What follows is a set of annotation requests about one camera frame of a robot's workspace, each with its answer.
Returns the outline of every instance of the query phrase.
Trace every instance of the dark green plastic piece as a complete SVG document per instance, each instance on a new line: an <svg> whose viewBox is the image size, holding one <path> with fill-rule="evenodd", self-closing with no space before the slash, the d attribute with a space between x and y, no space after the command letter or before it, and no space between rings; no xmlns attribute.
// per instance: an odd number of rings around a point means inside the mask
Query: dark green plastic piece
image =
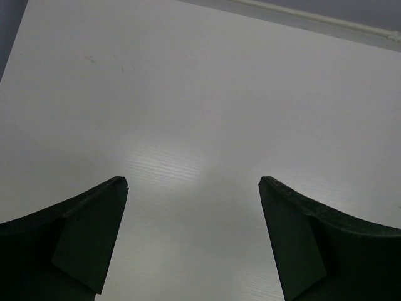
<svg viewBox="0 0 401 301"><path fill-rule="evenodd" d="M401 230L259 183L286 301L401 300Z"/></svg>
<svg viewBox="0 0 401 301"><path fill-rule="evenodd" d="M0 224L0 300L93 301L105 283L127 200L114 177Z"/></svg>

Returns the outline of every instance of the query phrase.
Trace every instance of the gray wall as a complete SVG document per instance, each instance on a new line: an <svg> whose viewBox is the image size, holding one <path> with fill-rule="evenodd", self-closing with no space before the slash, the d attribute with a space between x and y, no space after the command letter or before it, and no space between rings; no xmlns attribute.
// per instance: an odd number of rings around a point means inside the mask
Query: gray wall
<svg viewBox="0 0 401 301"><path fill-rule="evenodd" d="M401 31L399 0L260 0L359 24Z"/></svg>
<svg viewBox="0 0 401 301"><path fill-rule="evenodd" d="M0 0L0 80L28 0Z"/></svg>

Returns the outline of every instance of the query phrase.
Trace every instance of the curved edge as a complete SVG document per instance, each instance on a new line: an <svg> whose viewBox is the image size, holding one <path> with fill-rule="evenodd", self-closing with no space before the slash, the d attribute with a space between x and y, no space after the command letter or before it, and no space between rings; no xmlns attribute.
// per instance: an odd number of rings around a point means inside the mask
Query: curved edge
<svg viewBox="0 0 401 301"><path fill-rule="evenodd" d="M269 185L283 197L283 200L290 202L304 215L312 216L320 223L359 236L401 238L401 229L372 223L343 213L300 194L271 176L262 177L259 185L262 182Z"/></svg>
<svg viewBox="0 0 401 301"><path fill-rule="evenodd" d="M75 211L82 208L87 202L89 202L93 197L101 194L107 187L114 185L120 181L127 180L122 176L113 177L77 196L74 196L66 201L60 202L58 204L52 205L50 207L39 210L35 213L8 221L6 223L0 224L0 236L15 235L31 230L34 228L39 228L45 224L51 223L60 217L68 217Z"/></svg>

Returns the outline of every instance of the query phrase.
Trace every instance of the white panel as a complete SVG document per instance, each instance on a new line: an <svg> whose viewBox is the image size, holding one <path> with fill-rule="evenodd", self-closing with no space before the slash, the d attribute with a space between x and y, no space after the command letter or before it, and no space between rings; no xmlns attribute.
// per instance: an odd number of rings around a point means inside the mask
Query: white panel
<svg viewBox="0 0 401 301"><path fill-rule="evenodd" d="M0 221L121 174L97 300L282 300L260 177L401 227L400 81L400 53L174 0L30 0Z"/></svg>

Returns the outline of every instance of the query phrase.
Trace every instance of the white surface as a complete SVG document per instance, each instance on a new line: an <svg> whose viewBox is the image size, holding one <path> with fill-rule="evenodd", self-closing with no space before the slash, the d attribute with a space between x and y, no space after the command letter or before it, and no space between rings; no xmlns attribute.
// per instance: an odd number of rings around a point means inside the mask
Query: white surface
<svg viewBox="0 0 401 301"><path fill-rule="evenodd" d="M282 300L261 176L401 227L401 54L174 0L30 0L0 84L0 220L116 174L97 300Z"/></svg>

